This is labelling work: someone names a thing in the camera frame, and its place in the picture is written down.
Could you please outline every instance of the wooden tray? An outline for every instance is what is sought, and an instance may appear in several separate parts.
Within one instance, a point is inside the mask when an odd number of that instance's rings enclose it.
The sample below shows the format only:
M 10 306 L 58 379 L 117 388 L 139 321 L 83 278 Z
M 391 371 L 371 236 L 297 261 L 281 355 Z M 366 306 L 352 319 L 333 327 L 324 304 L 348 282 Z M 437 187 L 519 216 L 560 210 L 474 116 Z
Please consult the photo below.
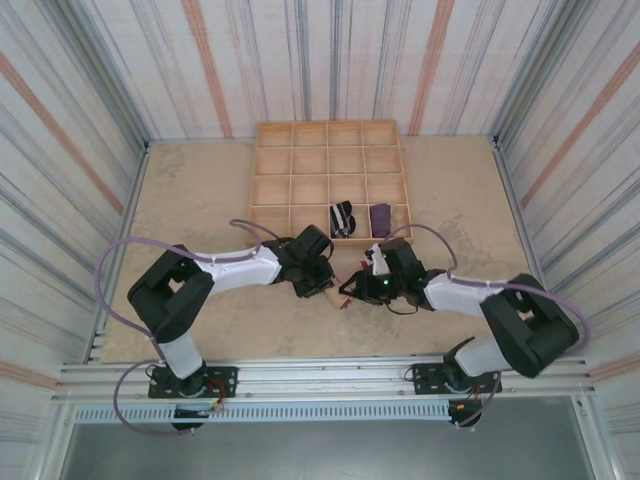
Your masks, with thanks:
M 329 207 L 345 200 L 353 205 L 356 230 L 332 239 L 336 246 L 380 241 L 371 236 L 369 221 L 369 207 L 378 203 L 391 205 L 392 229 L 411 223 L 396 122 L 258 124 L 250 220 L 283 237 L 309 224 L 331 236 Z M 398 235 L 413 240 L 411 229 Z

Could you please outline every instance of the corrugated metal wall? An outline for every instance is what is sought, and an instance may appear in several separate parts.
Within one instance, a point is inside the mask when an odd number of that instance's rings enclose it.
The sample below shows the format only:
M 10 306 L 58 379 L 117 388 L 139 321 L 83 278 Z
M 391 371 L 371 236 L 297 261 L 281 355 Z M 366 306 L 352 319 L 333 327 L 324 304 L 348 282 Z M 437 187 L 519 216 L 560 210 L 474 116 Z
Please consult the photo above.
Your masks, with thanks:
M 484 134 L 564 1 L 73 0 L 151 139 L 394 118 Z
M 139 159 L 54 3 L 0 7 L 2 478 L 28 463 L 57 367 L 92 331 L 91 270 Z M 292 118 L 496 133 L 566 3 L 69 2 L 147 139 L 246 137 L 257 121 Z M 544 273 L 590 316 L 589 359 L 630 473 L 640 471 L 639 8 L 593 2 L 505 145 Z
M 82 360 L 140 153 L 45 5 L 0 6 L 2 479 L 29 464 L 60 365 Z
M 637 0 L 593 2 L 505 144 L 548 284 L 589 318 L 628 478 L 640 474 L 639 32 Z

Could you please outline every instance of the wooden floor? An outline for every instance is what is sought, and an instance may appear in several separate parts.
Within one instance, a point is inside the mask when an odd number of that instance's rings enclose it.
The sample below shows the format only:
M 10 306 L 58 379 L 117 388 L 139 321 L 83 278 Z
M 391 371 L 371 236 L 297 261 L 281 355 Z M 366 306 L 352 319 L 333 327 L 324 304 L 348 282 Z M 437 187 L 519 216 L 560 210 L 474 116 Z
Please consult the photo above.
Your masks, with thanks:
M 401 138 L 414 222 L 438 229 L 453 245 L 460 275 L 507 279 L 528 271 L 511 211 L 486 137 Z M 131 235 L 182 243 L 195 252 L 245 248 L 244 232 L 229 227 L 246 218 L 253 143 L 228 141 L 154 146 Z M 438 240 L 414 232 L 425 268 L 446 268 Z M 115 309 L 137 320 L 126 292 L 162 252 L 127 248 Z M 338 249 L 339 270 L 362 258 Z M 405 305 L 394 305 L 400 310 Z M 434 353 L 472 335 L 486 335 L 482 319 L 420 311 L 396 316 L 363 303 L 336 310 L 324 295 L 298 299 L 291 285 L 245 287 L 210 298 L 194 327 L 205 358 L 266 358 Z M 146 338 L 109 321 L 103 362 L 154 358 Z

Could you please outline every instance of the metal mounting plate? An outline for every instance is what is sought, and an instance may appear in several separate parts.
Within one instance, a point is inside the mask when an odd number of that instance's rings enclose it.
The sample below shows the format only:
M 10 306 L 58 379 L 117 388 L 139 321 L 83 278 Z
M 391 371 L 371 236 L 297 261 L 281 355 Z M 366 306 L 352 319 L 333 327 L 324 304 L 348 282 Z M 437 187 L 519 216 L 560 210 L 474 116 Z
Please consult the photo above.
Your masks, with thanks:
M 233 398 L 236 396 L 236 386 L 238 385 L 238 369 L 236 367 L 215 367 L 207 366 L 205 383 L 207 379 L 219 380 L 224 384 L 224 397 Z M 169 367 L 154 367 L 151 373 L 151 381 L 149 382 L 149 398 L 177 398 L 184 399 L 180 395 L 179 390 L 173 388 L 175 377 L 169 370 Z M 201 395 L 195 397 L 202 398 L 218 398 L 218 394 L 209 388 L 205 388 Z
M 444 375 L 442 363 L 417 363 L 411 365 L 411 380 L 413 380 L 413 388 L 416 395 L 446 395 L 446 394 L 467 394 L 469 390 L 464 392 L 455 391 L 448 383 Z M 479 386 L 479 393 L 491 393 L 496 380 L 493 373 L 485 373 L 477 377 L 474 386 Z M 498 385 L 497 393 L 502 392 L 502 383 Z

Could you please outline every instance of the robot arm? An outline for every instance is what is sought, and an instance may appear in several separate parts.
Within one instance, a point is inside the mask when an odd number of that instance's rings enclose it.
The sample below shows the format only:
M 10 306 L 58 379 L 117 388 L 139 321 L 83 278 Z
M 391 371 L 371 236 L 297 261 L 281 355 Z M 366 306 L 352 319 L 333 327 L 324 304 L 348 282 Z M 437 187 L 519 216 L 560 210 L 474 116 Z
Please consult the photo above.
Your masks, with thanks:
M 211 258 L 211 262 L 200 262 L 165 252 L 131 287 L 127 298 L 175 377 L 193 383 L 183 385 L 182 390 L 197 392 L 197 372 L 204 363 L 191 326 L 207 297 L 245 285 L 282 281 L 291 282 L 298 297 L 316 295 L 333 285 L 333 270 L 322 255 L 332 246 L 324 233 L 310 225 L 295 239 L 262 243 L 255 255 L 252 250 L 200 254 Z
M 369 267 L 347 280 L 341 293 L 387 306 L 405 297 L 416 309 L 459 312 L 487 320 L 493 338 L 467 339 L 444 356 L 444 372 L 455 390 L 465 390 L 474 378 L 488 372 L 513 369 L 533 378 L 578 341 L 578 330 L 555 302 L 493 288 L 486 282 L 460 284 L 444 270 L 425 270 L 402 238 L 374 245 L 366 255 Z M 543 290 L 528 274 L 508 283 Z

